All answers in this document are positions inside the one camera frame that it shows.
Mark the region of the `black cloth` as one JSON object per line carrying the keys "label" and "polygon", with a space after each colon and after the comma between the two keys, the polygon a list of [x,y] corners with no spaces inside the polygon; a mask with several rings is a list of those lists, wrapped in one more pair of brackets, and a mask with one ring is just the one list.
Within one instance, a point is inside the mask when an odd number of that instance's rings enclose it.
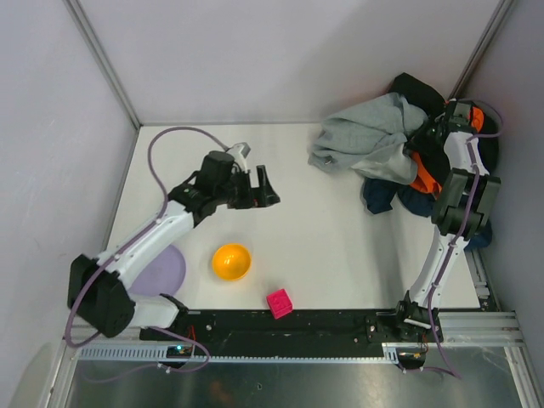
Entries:
{"label": "black cloth", "polygon": [[[388,91],[405,97],[410,105],[422,109],[428,115],[428,119],[437,116],[447,103],[434,88],[407,73],[398,75]],[[486,170],[493,173],[498,164],[498,133],[501,129],[501,121],[498,119],[498,114],[488,105],[478,101],[473,102],[485,115],[482,130],[476,133],[479,136],[478,152]]]}

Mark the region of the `grey cloth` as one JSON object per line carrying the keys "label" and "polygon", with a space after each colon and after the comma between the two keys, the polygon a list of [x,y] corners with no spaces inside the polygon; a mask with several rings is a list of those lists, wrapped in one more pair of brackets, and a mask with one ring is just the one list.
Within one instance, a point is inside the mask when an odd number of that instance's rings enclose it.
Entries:
{"label": "grey cloth", "polygon": [[411,184],[417,164],[405,144],[427,120],[426,112],[404,96],[386,93],[324,119],[308,163],[325,173],[353,170],[370,179]]}

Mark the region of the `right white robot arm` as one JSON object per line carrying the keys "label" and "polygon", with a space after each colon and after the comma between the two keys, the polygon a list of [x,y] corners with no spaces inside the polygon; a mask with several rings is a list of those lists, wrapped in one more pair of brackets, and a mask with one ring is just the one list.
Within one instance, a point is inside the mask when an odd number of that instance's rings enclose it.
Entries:
{"label": "right white robot arm", "polygon": [[501,180],[479,153],[485,113],[470,99],[452,99],[432,128],[450,172],[433,206],[433,241],[422,270],[396,309],[394,333],[415,342],[437,332],[443,286],[470,240],[488,223]]}

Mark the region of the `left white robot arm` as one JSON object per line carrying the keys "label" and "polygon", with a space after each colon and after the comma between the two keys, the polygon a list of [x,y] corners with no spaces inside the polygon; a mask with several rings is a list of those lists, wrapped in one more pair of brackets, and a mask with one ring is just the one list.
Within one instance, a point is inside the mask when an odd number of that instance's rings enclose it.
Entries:
{"label": "left white robot arm", "polygon": [[181,236],[191,232],[217,208],[242,210],[280,202],[265,166],[257,167],[258,184],[251,184],[242,160],[230,152],[208,153],[201,168],[168,194],[159,213],[117,249],[71,263],[67,305],[105,337],[129,327],[168,329],[184,307],[173,296],[131,295],[129,289],[144,268]]}

